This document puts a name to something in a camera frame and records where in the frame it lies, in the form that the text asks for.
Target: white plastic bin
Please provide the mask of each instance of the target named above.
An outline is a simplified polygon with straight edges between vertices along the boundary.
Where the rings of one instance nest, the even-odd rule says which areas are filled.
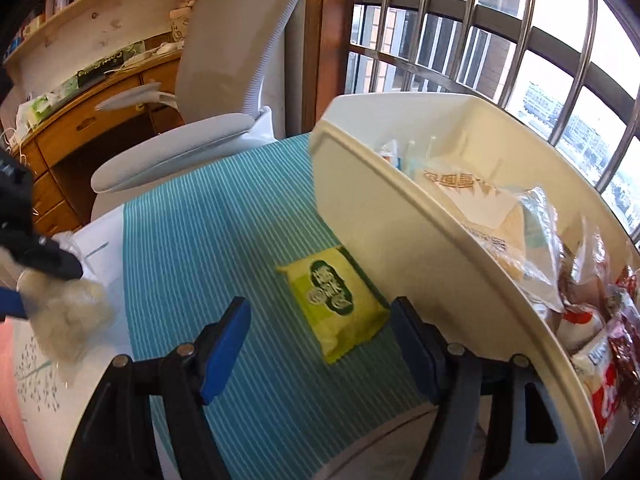
[[[628,237],[593,187],[543,139],[473,96],[402,92],[334,99],[309,143],[318,212],[388,300],[409,297],[447,340],[478,355],[527,355],[559,410],[583,478],[599,480],[606,466],[596,421],[555,336],[471,235],[372,150],[395,138],[400,153],[412,139],[426,152],[431,137],[432,156],[457,159],[489,182],[542,187],[573,251],[585,215],[599,226],[612,268],[622,268]],[[624,434],[613,440],[621,449],[630,425],[622,420],[620,426]],[[607,453],[609,461],[620,449]]]

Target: white wall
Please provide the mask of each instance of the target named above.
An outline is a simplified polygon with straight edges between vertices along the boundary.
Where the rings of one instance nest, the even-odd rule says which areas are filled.
[[[17,105],[33,93],[50,91],[94,61],[171,30],[169,11],[178,0],[109,0],[62,25],[18,60],[8,73],[16,88],[0,107],[5,127],[15,123]]]

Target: teal striped tablecloth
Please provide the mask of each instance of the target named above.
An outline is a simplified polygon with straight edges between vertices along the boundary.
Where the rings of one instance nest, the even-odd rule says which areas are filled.
[[[276,266],[338,243],[314,204],[308,136],[240,153],[124,209],[124,279],[134,357],[167,354],[233,296],[252,326],[207,420],[234,480],[303,480],[355,440],[422,402],[387,326],[336,364]],[[160,402],[156,428],[169,435]]]

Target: desk drawer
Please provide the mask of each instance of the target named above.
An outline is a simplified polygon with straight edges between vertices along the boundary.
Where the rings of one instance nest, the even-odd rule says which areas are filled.
[[[170,63],[162,63],[142,73],[142,82],[144,84],[152,81],[161,82],[160,91],[169,94],[175,94],[175,77],[178,74],[178,65],[180,60],[176,59]]]
[[[22,154],[27,157],[27,168],[33,173],[34,180],[47,171],[47,165],[44,163],[38,145],[34,141],[22,148]]]
[[[33,184],[33,208],[38,212],[35,219],[64,200],[60,188],[50,173],[45,173]]]
[[[37,232],[50,237],[62,231],[78,229],[80,222],[71,206],[66,202],[60,202],[55,208],[44,214],[34,225]]]
[[[114,126],[144,113],[143,108],[138,111],[135,106],[122,110],[100,112],[95,110],[95,105],[98,103],[120,92],[135,88],[138,82],[136,75],[105,88],[51,123],[36,138],[42,156],[49,167]]]

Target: drawer handle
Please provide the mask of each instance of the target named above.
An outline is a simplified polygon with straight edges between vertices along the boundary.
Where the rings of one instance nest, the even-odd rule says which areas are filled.
[[[87,117],[84,121],[78,124],[78,126],[76,126],[76,130],[81,132],[82,130],[84,130],[88,126],[91,126],[94,123],[95,123],[95,117]]]

